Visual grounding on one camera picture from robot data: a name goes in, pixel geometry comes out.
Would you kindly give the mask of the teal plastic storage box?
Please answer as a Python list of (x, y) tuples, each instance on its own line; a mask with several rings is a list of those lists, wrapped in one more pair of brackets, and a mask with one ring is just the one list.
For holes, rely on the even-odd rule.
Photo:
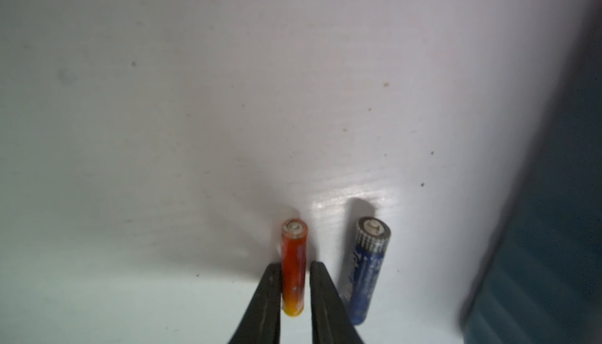
[(466, 343), (601, 341), (601, 0), (459, 313)]

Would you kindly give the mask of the red orange battery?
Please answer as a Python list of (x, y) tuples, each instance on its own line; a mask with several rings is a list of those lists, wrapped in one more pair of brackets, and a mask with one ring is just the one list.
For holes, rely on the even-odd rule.
[(290, 317), (304, 311), (308, 227), (299, 218), (282, 225), (282, 309)]

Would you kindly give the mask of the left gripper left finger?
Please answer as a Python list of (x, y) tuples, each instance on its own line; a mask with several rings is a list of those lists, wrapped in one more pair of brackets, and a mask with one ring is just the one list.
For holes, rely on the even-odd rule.
[(229, 343), (279, 344), (281, 338), (282, 265), (269, 264)]

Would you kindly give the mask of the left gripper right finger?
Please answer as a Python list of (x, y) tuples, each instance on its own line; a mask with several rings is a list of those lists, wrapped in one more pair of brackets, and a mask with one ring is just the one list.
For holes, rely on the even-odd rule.
[(323, 262), (310, 264), (313, 344), (363, 344)]

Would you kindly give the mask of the dark blue battery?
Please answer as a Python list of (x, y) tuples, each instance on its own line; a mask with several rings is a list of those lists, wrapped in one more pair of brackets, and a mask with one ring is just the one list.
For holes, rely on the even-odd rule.
[(382, 220), (365, 216), (356, 222), (354, 244), (340, 292), (352, 325), (363, 324), (368, 316), (390, 238), (391, 230)]

